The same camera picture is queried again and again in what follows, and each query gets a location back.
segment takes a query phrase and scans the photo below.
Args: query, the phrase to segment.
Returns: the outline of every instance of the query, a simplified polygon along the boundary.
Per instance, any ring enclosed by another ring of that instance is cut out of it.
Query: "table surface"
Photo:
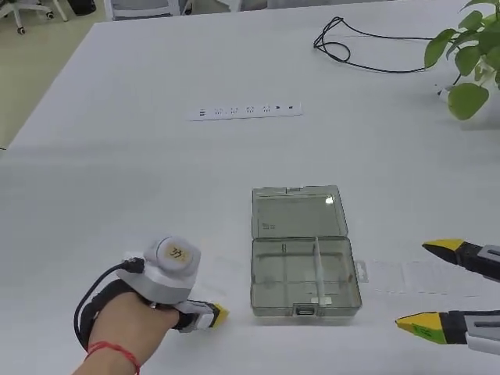
[[[357,259],[433,260],[420,247],[433,238],[500,243],[500,132],[462,130],[436,99],[454,70],[368,73],[312,49],[333,16],[432,37],[456,25],[459,7],[419,0],[96,24],[0,160],[3,368],[70,373],[84,356],[71,328],[82,294],[123,252],[171,233],[203,251],[194,295],[231,315],[216,332],[169,334],[145,373],[497,373],[498,357],[432,345],[393,323],[498,308],[491,293],[395,295],[368,283],[363,308],[338,327],[265,326],[248,297],[253,188],[338,185]],[[360,63],[422,63],[423,43],[334,35]],[[199,106],[249,102],[301,102],[304,115],[186,121]]]

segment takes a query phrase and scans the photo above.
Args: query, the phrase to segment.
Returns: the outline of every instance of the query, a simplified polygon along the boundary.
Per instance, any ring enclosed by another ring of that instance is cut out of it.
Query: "red string bracelet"
[[[125,356],[125,358],[127,358],[129,361],[131,361],[132,364],[134,365],[134,367],[135,367],[135,373],[137,375],[140,375],[141,365],[139,364],[139,362],[135,358],[135,355],[133,355],[132,353],[130,353],[124,347],[122,347],[120,345],[111,344],[110,342],[107,342],[107,341],[98,341],[95,344],[92,344],[91,346],[89,346],[88,347],[88,351],[87,351],[87,357],[85,357],[85,359],[87,359],[88,357],[90,357],[96,351],[98,351],[100,349],[104,349],[104,348],[109,348],[109,349],[112,349],[112,350],[115,350],[117,352],[122,353]]]

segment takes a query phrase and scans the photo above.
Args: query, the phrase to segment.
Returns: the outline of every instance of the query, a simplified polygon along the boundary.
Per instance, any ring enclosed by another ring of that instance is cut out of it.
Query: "clear plastic box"
[[[256,316],[353,316],[361,296],[338,188],[254,189]]]

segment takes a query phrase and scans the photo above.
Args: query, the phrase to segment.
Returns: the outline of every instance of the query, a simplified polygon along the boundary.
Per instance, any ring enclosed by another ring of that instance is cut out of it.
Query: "black cable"
[[[113,273],[117,270],[126,270],[126,271],[132,272],[132,273],[143,273],[144,267],[145,267],[144,263],[145,263],[145,261],[142,258],[132,258],[132,259],[128,259],[124,262],[121,262],[120,264],[117,264],[116,266],[113,266],[113,267],[107,269],[92,284],[92,286],[88,289],[87,293],[85,293],[84,297],[78,303],[78,306],[75,309],[75,313],[73,315],[73,329],[75,330],[75,335],[77,336],[78,342],[80,342],[80,344],[82,346],[84,346],[84,340],[81,337],[81,333],[80,333],[80,312],[81,312],[82,308],[84,307],[85,302],[88,300],[88,298],[94,292],[96,287],[98,287],[99,284],[105,278],[107,278],[107,276],[109,276],[111,273]]]
[[[405,40],[405,41],[431,41],[433,38],[432,37],[388,37],[386,35],[376,35],[376,34],[370,34],[370,33],[365,33],[363,31],[357,30],[354,27],[350,26],[347,22],[344,21],[342,17],[334,17],[324,28],[319,37],[316,38],[314,41],[314,49],[317,49],[318,51],[323,52],[324,54],[328,55],[331,59],[335,60],[338,63],[344,63],[348,64],[350,66],[355,66],[357,68],[365,69],[365,70],[370,70],[373,72],[378,72],[378,73],[396,73],[396,74],[404,74],[404,73],[415,73],[415,72],[422,72],[426,68],[418,68],[418,69],[411,69],[411,70],[386,70],[386,69],[380,69],[380,68],[374,68],[372,66],[364,66],[361,64],[356,64],[354,62],[350,62],[349,60],[351,59],[351,49],[343,43],[340,43],[338,41],[325,41],[325,36],[327,35],[328,31],[332,30],[334,27],[338,26],[339,24],[343,24],[346,26],[348,29],[355,31],[358,34],[365,35],[367,37],[372,37],[372,38],[381,38],[381,39],[392,39],[392,40]],[[338,45],[342,47],[346,52],[347,52],[347,57],[345,59],[334,55],[333,53],[329,52],[327,50],[328,45]]]

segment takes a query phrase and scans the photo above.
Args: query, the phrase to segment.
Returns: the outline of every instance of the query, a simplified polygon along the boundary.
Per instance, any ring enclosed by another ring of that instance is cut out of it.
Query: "power strip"
[[[300,115],[302,115],[302,105],[300,103],[286,105],[232,105],[229,107],[200,108],[191,113],[188,119],[190,121],[208,121]]]

